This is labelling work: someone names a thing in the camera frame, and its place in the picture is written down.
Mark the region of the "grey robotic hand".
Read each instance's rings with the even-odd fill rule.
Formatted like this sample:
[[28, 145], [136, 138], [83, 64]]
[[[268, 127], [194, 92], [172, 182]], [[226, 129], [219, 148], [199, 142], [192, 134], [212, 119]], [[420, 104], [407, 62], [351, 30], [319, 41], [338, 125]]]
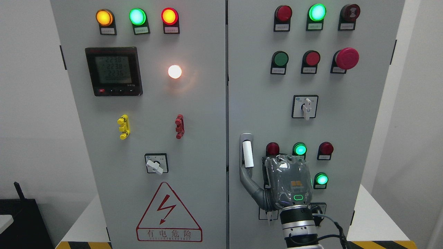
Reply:
[[244, 165], [239, 167], [239, 179], [259, 208], [278, 211], [293, 205], [309, 205], [313, 183], [306, 160], [292, 155], [277, 155], [264, 159], [268, 189], [261, 188]]

